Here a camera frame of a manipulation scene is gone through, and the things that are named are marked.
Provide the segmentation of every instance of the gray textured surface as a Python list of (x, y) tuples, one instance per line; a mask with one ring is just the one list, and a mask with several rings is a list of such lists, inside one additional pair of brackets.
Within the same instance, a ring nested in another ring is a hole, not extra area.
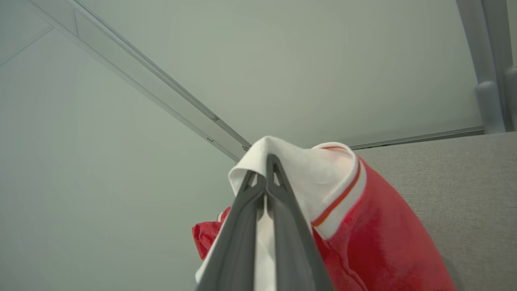
[(421, 219), (458, 290), (517, 289), (517, 133), (356, 152)]

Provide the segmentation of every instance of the red and white garment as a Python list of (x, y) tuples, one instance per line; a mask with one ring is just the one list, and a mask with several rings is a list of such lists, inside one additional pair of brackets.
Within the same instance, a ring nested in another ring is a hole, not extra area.
[[(265, 176), (269, 153), (278, 156), (337, 291), (455, 290), (428, 233), (397, 191), (349, 147), (329, 142), (301, 149), (274, 137), (257, 141), (229, 173), (237, 194), (248, 170)], [(230, 208), (218, 222), (192, 228), (204, 259)], [(255, 291), (275, 287), (273, 224), (257, 224)]]

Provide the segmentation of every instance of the white fabric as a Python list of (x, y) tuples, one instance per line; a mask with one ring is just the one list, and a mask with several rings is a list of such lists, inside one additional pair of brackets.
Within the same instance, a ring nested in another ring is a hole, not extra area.
[[(266, 136), (257, 141), (228, 174), (235, 195), (248, 170), (265, 176), (268, 154), (275, 154), (280, 159), (309, 229), (312, 229), (311, 221), (343, 192), (350, 174), (357, 171), (357, 156), (341, 143), (328, 142), (312, 149), (301, 149), (279, 138)], [(201, 280), (216, 243), (217, 238), (196, 272), (197, 282)], [(273, 222), (267, 214), (257, 224), (255, 262), (255, 291), (276, 290)]]

